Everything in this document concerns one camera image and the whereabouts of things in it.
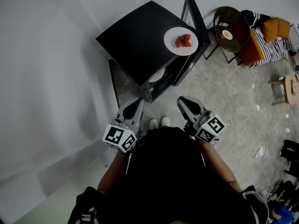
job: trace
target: red strawberry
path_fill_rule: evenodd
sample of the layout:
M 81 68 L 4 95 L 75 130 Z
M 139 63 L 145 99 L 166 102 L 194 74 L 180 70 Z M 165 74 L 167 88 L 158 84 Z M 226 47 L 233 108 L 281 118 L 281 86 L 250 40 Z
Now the red strawberry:
M 190 40 L 191 35 L 190 35 L 190 34 L 185 34 L 184 37 L 185 37 L 185 38 L 187 39 L 187 41 L 188 41 L 188 40 Z
M 183 43 L 183 46 L 184 47 L 190 47 L 191 43 L 189 41 L 186 41 L 186 42 Z
M 184 36 L 179 35 L 178 38 L 177 38 L 177 40 L 179 40 L 179 41 L 181 41 L 181 42 L 184 42 L 184 41 L 185 41 L 185 38 L 184 38 Z
M 176 40 L 175 44 L 176 44 L 177 48 L 179 48 L 179 47 L 181 47 L 183 45 L 180 40 Z

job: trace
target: sneaker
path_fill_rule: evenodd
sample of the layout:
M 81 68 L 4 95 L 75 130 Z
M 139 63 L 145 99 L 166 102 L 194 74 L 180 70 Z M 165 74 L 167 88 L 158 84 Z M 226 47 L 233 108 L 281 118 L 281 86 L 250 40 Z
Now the sneaker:
M 167 116 L 163 116 L 160 121 L 160 126 L 169 126 L 170 127 L 170 119 Z
M 153 130 L 153 129 L 158 129 L 158 128 L 159 128 L 158 121 L 156 119 L 150 119 L 149 120 L 149 129 Z

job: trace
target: tiled floor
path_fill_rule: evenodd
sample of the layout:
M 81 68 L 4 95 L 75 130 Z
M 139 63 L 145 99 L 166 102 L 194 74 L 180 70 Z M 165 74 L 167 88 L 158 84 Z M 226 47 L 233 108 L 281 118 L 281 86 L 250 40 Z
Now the tiled floor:
M 213 47 L 212 43 L 206 54 Z M 149 119 L 163 115 L 170 118 L 172 126 L 183 128 L 185 120 L 177 107 L 177 98 L 182 95 L 197 98 L 227 125 L 215 148 L 240 185 L 245 188 L 254 184 L 261 191 L 269 181 L 273 188 L 278 179 L 293 180 L 284 173 L 289 162 L 279 152 L 284 139 L 299 141 L 299 108 L 288 104 L 272 106 L 274 100 L 280 101 L 283 96 L 280 86 L 271 86 L 268 81 L 291 73 L 294 70 L 286 60 L 255 69 L 237 66 L 236 61 L 227 64 L 217 49 L 209 60 L 202 57 L 178 87 L 172 86 L 152 104 L 146 103 L 142 128 L 146 131 Z M 121 71 L 116 76 L 121 84 L 116 84 L 120 104 L 139 96 Z M 264 159 L 255 158 L 254 152 L 260 146 L 264 151 L 266 148 Z

